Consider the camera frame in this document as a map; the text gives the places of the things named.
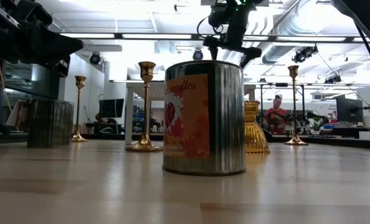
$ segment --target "ceiling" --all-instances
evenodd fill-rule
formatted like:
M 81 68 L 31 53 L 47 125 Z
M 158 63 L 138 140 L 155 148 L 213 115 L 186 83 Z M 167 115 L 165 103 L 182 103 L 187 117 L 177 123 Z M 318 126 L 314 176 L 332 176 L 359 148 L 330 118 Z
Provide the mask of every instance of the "ceiling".
M 208 0 L 36 0 L 54 18 L 50 29 L 55 32 L 119 32 L 119 33 L 169 33 L 195 34 L 200 20 L 210 13 L 210 5 L 215 1 Z M 296 0 L 270 0 L 269 7 L 258 7 L 250 13 L 249 27 L 246 34 L 282 34 L 287 29 L 286 22 L 297 23 L 298 30 L 291 34 L 358 36 L 354 22 L 340 14 L 331 5 L 317 4 L 316 0 L 301 0 L 300 7 L 294 9 L 279 22 Z M 202 23 L 200 33 L 212 34 L 207 21 Z M 158 64 L 157 70 L 164 71 L 168 66 L 192 60 L 195 48 L 201 48 L 204 59 L 210 59 L 209 51 L 202 46 L 202 41 L 173 40 L 169 44 L 157 40 L 85 40 L 82 54 L 89 55 L 94 46 L 106 45 L 108 49 L 122 46 L 121 52 L 102 52 L 109 61 L 121 60 L 128 65 L 131 77 L 139 76 L 137 63 L 150 58 Z M 265 78 L 268 82 L 290 82 L 287 66 L 293 64 L 292 57 L 297 49 L 305 44 L 282 46 L 247 42 L 244 46 L 263 49 L 263 54 L 272 49 L 283 52 L 275 63 L 264 63 L 261 58 L 249 63 L 245 68 L 248 81 L 256 82 Z M 185 50 L 175 50 L 178 46 Z M 317 44 L 319 55 L 314 55 L 306 62 L 299 64 L 301 82 L 323 83 L 326 77 L 340 74 L 344 82 L 370 83 L 370 58 L 363 44 Z M 241 54 L 220 50 L 218 59 L 238 63 Z M 164 72 L 157 79 L 164 79 Z

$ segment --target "woman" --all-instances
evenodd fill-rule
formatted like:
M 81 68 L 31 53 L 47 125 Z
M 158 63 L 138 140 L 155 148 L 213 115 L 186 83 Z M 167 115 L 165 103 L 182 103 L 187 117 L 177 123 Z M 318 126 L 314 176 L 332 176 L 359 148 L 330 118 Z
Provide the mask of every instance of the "woman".
M 276 95 L 273 100 L 273 108 L 267 110 L 264 114 L 264 126 L 271 131 L 272 134 L 285 134 L 285 126 L 287 122 L 286 111 L 281 109 L 282 99 Z

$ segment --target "window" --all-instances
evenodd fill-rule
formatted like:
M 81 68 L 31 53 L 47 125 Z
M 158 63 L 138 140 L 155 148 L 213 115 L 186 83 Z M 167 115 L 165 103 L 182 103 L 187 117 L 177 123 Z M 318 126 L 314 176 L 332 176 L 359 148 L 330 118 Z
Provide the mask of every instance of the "window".
M 41 65 L 7 62 L 4 78 L 7 86 L 36 95 L 57 98 L 59 92 L 59 76 Z

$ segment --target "gold candle holder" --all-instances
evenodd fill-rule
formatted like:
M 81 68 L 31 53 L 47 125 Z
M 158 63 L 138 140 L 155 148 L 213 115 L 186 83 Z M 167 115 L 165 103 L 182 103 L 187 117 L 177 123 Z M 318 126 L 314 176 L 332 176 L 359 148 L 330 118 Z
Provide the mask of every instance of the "gold candle holder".
M 156 152 L 162 151 L 163 149 L 158 146 L 154 146 L 152 141 L 149 138 L 149 111 L 150 111 L 150 104 L 149 104 L 149 82 L 153 78 L 153 69 L 156 66 L 153 62 L 140 62 L 138 65 L 141 67 L 141 78 L 144 81 L 145 87 L 145 105 L 144 105 L 144 118 L 143 121 L 143 133 L 141 135 L 141 139 L 130 146 L 126 146 L 125 150 L 127 151 L 135 151 L 135 152 Z
M 80 112 L 80 97 L 81 97 L 81 89 L 85 85 L 85 79 L 86 77 L 81 76 L 81 75 L 76 75 L 75 77 L 75 85 L 77 86 L 77 119 L 75 122 L 75 132 L 72 137 L 72 142 L 87 142 L 85 138 L 81 137 L 80 131 L 78 130 L 78 117 L 79 117 L 79 112 Z
M 297 120 L 296 120 L 296 76 L 298 74 L 298 65 L 292 65 L 288 67 L 290 76 L 293 80 L 293 120 L 294 120 L 294 125 L 293 125 L 293 137 L 290 141 L 285 142 L 284 144 L 289 145 L 289 146 L 307 146 L 308 143 L 303 142 L 297 134 Z
M 259 113 L 258 101 L 245 101 L 245 152 L 270 153 L 262 128 L 255 122 Z

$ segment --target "candle label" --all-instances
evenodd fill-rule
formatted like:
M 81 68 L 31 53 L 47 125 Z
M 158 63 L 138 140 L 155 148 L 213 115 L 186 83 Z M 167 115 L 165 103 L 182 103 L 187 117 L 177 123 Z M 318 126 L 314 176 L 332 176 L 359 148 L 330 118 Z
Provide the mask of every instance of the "candle label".
M 164 155 L 209 157 L 207 74 L 167 81 L 164 108 Z

